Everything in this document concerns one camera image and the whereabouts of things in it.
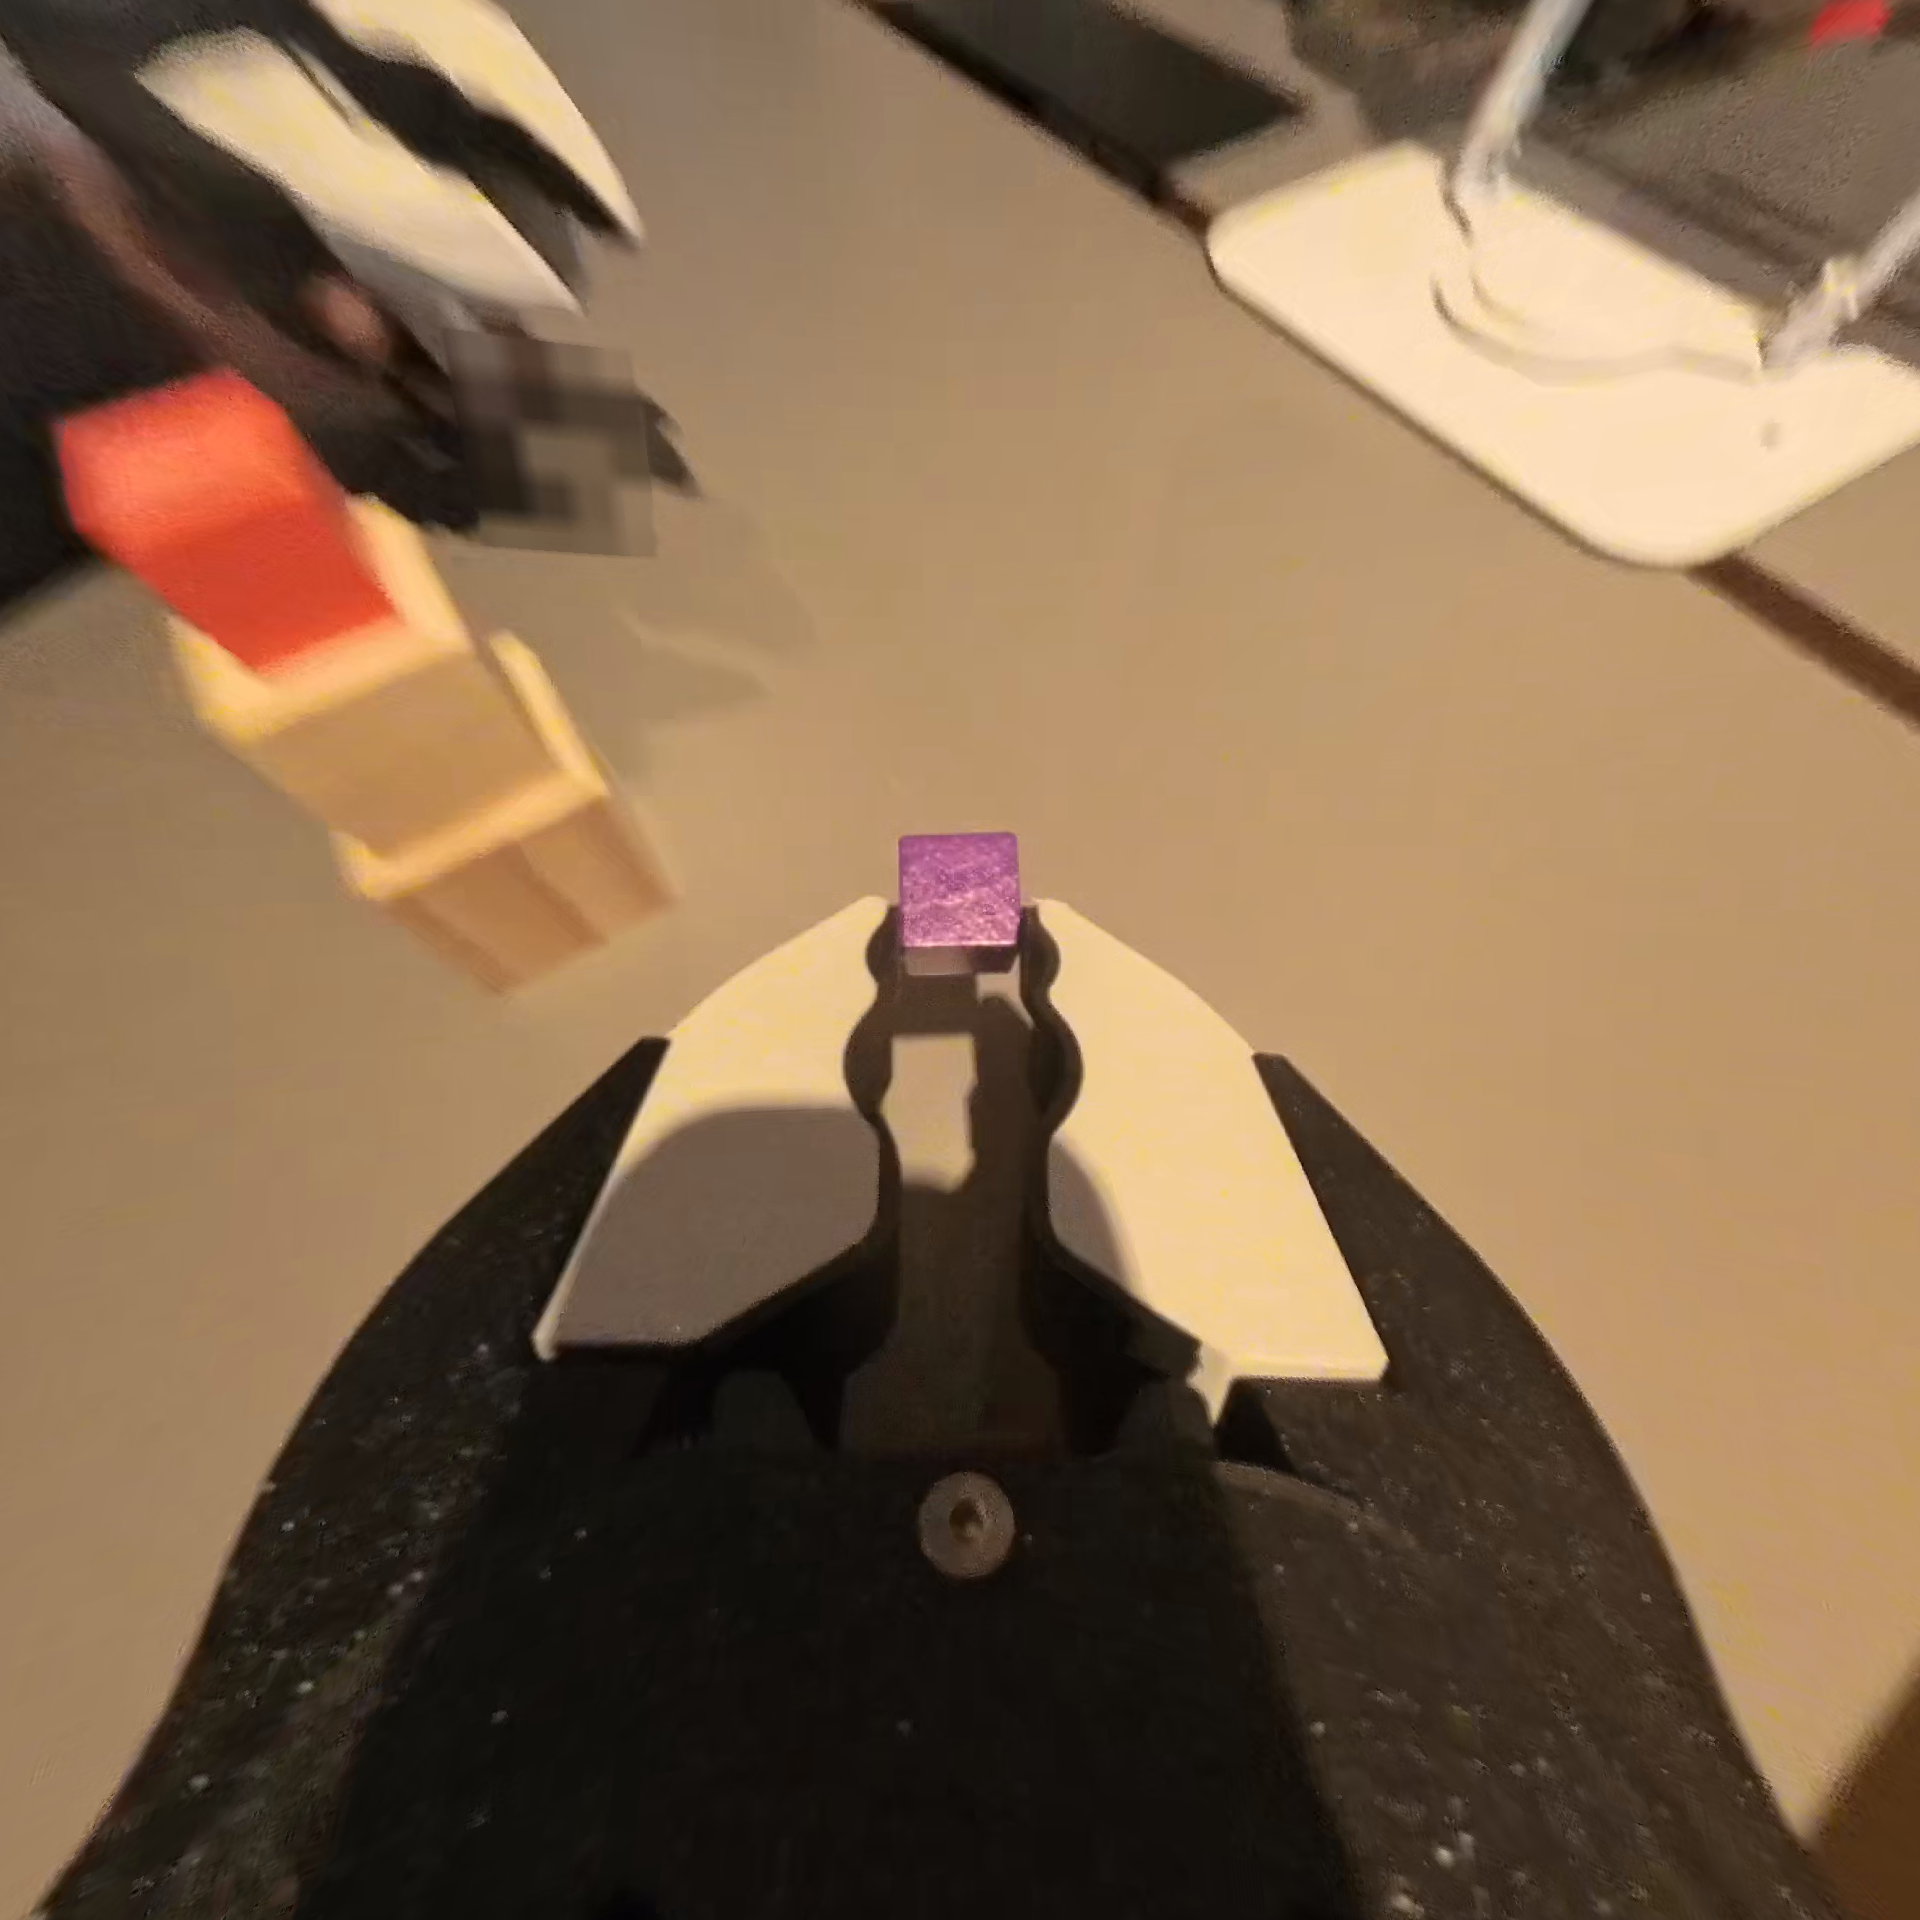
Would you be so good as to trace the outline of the red wooden cube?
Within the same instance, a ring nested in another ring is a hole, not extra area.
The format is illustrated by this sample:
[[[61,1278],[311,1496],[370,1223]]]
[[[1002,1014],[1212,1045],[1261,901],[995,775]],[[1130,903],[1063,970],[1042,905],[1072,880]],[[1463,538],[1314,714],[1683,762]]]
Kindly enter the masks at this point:
[[[52,440],[82,538],[252,671],[397,617],[348,494],[238,373],[64,415]]]

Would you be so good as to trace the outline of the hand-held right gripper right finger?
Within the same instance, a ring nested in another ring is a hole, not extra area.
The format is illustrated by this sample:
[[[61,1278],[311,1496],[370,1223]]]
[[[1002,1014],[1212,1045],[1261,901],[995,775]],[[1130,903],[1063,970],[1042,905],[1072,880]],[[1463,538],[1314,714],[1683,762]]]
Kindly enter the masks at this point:
[[[1192,1388],[1376,1384],[1386,1343],[1252,1045],[1063,901],[1036,905],[1036,1026],[1066,1042],[1046,1228]]]

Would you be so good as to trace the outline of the large plain wooden cube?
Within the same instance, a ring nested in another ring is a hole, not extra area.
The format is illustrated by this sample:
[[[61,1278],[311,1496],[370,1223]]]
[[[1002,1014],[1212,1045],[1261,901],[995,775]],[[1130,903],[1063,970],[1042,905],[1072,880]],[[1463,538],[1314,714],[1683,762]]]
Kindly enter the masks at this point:
[[[678,892],[538,654],[508,633],[492,650],[546,769],[395,853],[344,831],[330,849],[348,893],[486,989],[517,991],[666,911]]]

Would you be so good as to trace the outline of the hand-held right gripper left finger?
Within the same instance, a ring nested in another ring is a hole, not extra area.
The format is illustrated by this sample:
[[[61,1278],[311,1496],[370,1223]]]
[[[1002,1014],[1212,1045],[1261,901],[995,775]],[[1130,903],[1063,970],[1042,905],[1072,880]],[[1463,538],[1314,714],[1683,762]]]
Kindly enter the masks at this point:
[[[771,949],[666,1038],[534,1326],[534,1353],[688,1351],[850,1255],[880,1210],[880,1138],[847,1086],[876,1004],[863,895]]]

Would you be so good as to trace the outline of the black desk mat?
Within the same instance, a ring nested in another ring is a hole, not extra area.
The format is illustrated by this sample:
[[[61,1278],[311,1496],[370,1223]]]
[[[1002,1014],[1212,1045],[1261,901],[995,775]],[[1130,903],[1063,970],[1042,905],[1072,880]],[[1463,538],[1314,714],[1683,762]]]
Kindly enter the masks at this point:
[[[1160,173],[1304,113],[1258,73],[1103,2],[885,2],[877,16],[1036,124]]]

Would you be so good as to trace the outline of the document stand with white base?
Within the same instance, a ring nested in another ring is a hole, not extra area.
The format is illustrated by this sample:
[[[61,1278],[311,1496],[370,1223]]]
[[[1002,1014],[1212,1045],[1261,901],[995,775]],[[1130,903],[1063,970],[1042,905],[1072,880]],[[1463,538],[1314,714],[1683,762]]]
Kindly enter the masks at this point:
[[[1723,559],[1916,447],[1916,370],[1853,328],[1916,192],[1781,311],[1517,178],[1592,4],[1526,4],[1456,151],[1404,140],[1221,209],[1221,289],[1592,553]]]

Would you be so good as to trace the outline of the purple wooden cube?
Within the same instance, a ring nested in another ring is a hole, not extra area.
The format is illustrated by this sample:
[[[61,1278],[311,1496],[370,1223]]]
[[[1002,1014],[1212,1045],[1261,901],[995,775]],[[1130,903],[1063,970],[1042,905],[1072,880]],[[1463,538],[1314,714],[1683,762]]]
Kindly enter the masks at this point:
[[[903,970],[1006,970],[1016,959],[1023,901],[1014,831],[910,831],[895,853]]]

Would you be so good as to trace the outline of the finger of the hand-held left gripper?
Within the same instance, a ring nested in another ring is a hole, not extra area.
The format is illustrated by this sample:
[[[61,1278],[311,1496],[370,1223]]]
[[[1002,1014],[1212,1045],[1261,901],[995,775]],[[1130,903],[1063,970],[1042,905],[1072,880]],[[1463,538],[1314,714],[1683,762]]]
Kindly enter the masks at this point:
[[[270,38],[188,38],[142,66],[142,86],[274,181],[355,264],[408,271],[492,312],[580,311],[566,279],[477,185],[421,159],[340,81]]]
[[[324,2],[322,63],[418,154],[519,178],[592,232],[643,239],[604,140],[501,4]]]

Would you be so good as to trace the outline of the medium plain wooden cube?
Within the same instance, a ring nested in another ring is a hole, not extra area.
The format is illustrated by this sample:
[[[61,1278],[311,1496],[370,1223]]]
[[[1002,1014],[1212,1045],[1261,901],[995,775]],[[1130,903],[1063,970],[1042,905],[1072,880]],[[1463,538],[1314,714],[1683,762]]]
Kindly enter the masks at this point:
[[[550,782],[604,791],[540,658],[480,642],[411,521],[372,498],[355,533],[394,614],[276,669],[238,663],[164,617],[200,726],[330,831],[376,854],[408,848]]]

